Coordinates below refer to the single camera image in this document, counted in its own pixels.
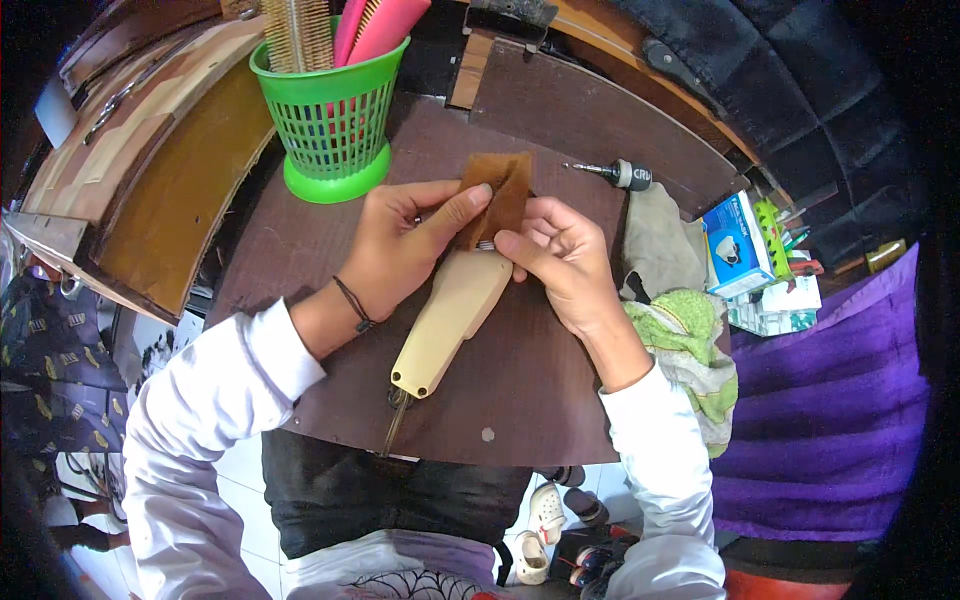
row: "white sleeve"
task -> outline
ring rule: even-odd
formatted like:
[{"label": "white sleeve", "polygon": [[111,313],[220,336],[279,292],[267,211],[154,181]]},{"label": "white sleeve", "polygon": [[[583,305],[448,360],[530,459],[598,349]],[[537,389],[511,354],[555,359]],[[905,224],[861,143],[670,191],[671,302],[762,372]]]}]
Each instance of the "white sleeve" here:
[{"label": "white sleeve", "polygon": [[726,597],[726,571],[713,548],[713,475],[686,392],[655,366],[600,398],[644,517],[643,536],[611,577],[607,598]]},{"label": "white sleeve", "polygon": [[269,598],[240,559],[243,521],[211,463],[282,425],[323,377],[279,300],[211,327],[143,385],[127,421],[123,509],[147,598]]}]

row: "beige hair clipper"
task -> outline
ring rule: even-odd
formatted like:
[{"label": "beige hair clipper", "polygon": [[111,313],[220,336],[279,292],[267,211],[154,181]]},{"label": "beige hair clipper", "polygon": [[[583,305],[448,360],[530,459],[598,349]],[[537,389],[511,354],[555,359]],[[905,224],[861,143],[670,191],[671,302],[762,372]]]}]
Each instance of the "beige hair clipper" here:
[{"label": "beige hair clipper", "polygon": [[403,413],[413,401],[433,394],[460,345],[473,337],[493,310],[514,263],[481,242],[474,251],[454,250],[433,278],[430,299],[414,322],[390,371],[398,389],[396,408],[380,456],[390,453]]}]

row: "white tile floor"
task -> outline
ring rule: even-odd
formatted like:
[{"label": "white tile floor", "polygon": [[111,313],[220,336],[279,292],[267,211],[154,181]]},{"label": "white tile floor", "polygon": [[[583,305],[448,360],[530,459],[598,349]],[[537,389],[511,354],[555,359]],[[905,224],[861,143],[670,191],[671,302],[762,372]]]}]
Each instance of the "white tile floor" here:
[{"label": "white tile floor", "polygon": [[[186,323],[181,323],[175,334],[175,351],[180,351],[190,341],[196,339],[202,327],[203,323],[195,318],[187,320]],[[122,340],[118,338],[117,362],[118,364],[121,362],[126,364],[127,361],[135,363],[135,368],[130,367],[126,371],[130,375],[134,375],[132,381],[128,380],[128,383],[132,384],[139,376],[140,357],[143,350],[151,346],[157,339],[165,336],[168,327],[144,317],[125,316],[121,319],[119,331],[121,336],[125,335],[124,328],[129,332],[126,334],[129,337]],[[125,372],[125,365],[120,366],[121,372]],[[279,533],[270,519],[270,509],[263,499],[265,485],[260,467],[260,454],[261,442],[259,437],[237,443],[215,465],[218,472],[217,486],[227,504],[244,521],[244,533],[240,543],[244,563],[272,597],[283,598],[286,594],[286,588],[282,581],[286,557],[280,550]],[[611,521],[627,520],[640,515],[639,506],[630,496],[630,492],[624,483],[626,473],[619,463],[588,465],[585,470],[587,480],[581,486],[581,489],[595,492],[607,504],[611,512]],[[65,468],[65,464],[58,471],[63,480],[68,483],[88,489],[91,487],[85,480],[78,480],[78,476]],[[517,534],[527,529],[527,520],[530,515],[530,495],[544,481],[543,477],[538,474],[531,477],[530,486],[519,507],[519,517],[516,523],[506,532],[505,541],[511,549],[514,548]],[[563,497],[566,488],[559,487],[559,490],[561,497]],[[576,515],[565,507],[564,510],[567,516],[565,530],[582,526]],[[119,531],[115,522],[103,523],[103,528],[111,533]],[[548,548],[548,554],[552,557],[552,547]],[[90,576],[93,583],[104,592],[106,597],[127,600],[130,592],[139,595],[140,586],[136,579],[130,548],[122,548],[107,553],[75,548],[71,555],[80,569]],[[513,582],[514,575],[512,573],[508,583]]]}]

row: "black string bracelet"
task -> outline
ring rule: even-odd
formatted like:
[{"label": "black string bracelet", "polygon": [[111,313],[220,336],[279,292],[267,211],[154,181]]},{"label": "black string bracelet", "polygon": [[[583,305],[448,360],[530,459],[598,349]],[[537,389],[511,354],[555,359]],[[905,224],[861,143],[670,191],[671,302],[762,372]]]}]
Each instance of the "black string bracelet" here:
[{"label": "black string bracelet", "polygon": [[350,308],[352,308],[353,312],[360,317],[360,323],[357,324],[357,333],[363,333],[367,329],[370,329],[376,325],[376,321],[371,319],[367,315],[367,311],[365,311],[363,306],[360,305],[360,299],[357,298],[357,295],[351,292],[339,277],[333,276],[333,281],[337,284],[337,287],[340,288],[340,291],[344,293],[344,296],[347,298],[347,302],[350,304]]}]

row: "purple fabric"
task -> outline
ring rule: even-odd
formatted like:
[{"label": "purple fabric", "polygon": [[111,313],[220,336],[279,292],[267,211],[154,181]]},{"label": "purple fabric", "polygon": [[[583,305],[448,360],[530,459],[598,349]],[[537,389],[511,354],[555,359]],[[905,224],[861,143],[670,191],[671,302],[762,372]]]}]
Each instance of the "purple fabric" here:
[{"label": "purple fabric", "polygon": [[711,464],[718,529],[770,540],[883,535],[929,399],[914,336],[917,254],[825,299],[807,331],[733,336],[740,396],[730,446]]}]

